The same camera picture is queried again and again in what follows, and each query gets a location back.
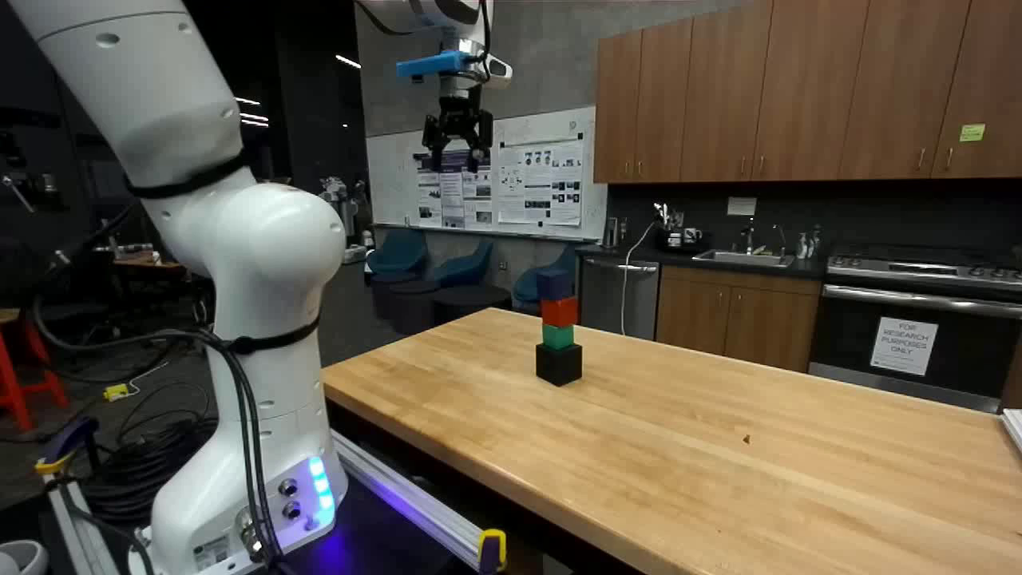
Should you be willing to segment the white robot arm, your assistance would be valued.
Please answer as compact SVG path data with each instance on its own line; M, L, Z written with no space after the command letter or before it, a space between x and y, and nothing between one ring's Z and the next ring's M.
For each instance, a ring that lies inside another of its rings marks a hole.
M7 0L112 147L161 247L212 284L217 428L157 490L132 575L274 575L348 495L323 391L335 209L249 171L241 112L182 0Z

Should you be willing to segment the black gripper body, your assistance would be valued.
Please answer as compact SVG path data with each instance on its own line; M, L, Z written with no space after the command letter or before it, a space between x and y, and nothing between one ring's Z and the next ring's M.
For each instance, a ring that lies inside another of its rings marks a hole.
M489 136L489 112L482 108L482 90L465 97L440 97L440 112L429 117L429 136L440 145L465 141L482 145Z

